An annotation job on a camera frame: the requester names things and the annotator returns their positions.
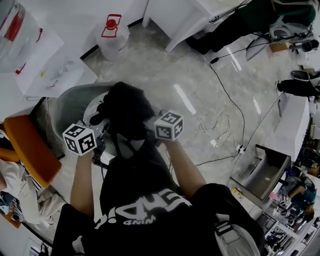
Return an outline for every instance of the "plastic bottle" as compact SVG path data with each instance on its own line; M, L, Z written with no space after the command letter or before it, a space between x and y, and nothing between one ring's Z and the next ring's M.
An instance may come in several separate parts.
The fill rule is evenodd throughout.
M116 61L124 55L128 47L129 28L122 24L120 14L109 14L106 22L95 27L96 42L109 61Z
M31 55L40 28L15 0L0 1L0 73L19 71Z

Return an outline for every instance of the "power plug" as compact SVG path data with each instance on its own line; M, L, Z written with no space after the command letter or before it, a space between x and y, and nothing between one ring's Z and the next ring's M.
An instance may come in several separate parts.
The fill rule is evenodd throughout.
M236 145L235 150L238 151L240 154L243 154L246 149L242 145Z

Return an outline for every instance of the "gray floor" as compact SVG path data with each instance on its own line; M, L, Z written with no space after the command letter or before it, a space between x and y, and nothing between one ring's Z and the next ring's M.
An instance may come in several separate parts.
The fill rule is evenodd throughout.
M208 66L208 61L245 48L254 36L243 37L219 53L202 56L191 50L185 42L177 45L170 53L166 53L164 49L169 38L153 22L147 28L138 24L130 29L130 33L127 54L120 61L116 63L107 61L99 50L85 60L97 74L98 82L123 81L134 85L144 90L147 99L155 107L182 114L185 120L184 132L179 140L195 164L234 155L235 144L242 143L243 119L240 111L227 97L217 76ZM288 51L271 53L266 49L247 62L245 51L241 51L232 57L222 58L212 67L230 97L243 111L245 118L243 144L247 145L252 132L278 97L275 82L289 77L292 70L290 54ZM227 128L226 116L220 119L217 128L208 135L199 129L198 119L211 128L221 113L230 116L230 130L218 139L217 146L213 147L212 138L217 139ZM252 154L251 146L255 143L263 144L272 136L279 120L278 105L275 104L254 134L244 155L239 154L234 158L199 166L206 181L226 184L239 159L241 157L249 159L248 156ZM159 151L169 163L163 145ZM76 160L76 156L66 152L66 157L61 160L62 169L52 183L67 201L70 199ZM99 195L102 178L101 171L96 166L93 167L92 182L97 220L101 216ZM253 204L245 198L241 203L250 214L257 213Z

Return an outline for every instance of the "orange cushion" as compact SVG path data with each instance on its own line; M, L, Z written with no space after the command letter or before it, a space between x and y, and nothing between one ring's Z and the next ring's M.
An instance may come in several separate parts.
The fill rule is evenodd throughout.
M61 163L41 139L27 115L4 120L10 142L33 178L47 188L61 168Z
M19 162L20 158L15 151L0 148L0 159L8 162Z

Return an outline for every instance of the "white cube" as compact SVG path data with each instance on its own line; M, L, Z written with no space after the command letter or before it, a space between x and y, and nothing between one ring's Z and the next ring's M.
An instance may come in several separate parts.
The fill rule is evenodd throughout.
M62 136L68 150L78 156L83 156L97 147L94 131L78 124L71 124Z
M184 117L169 110L154 123L155 137L161 140L175 141L184 130Z

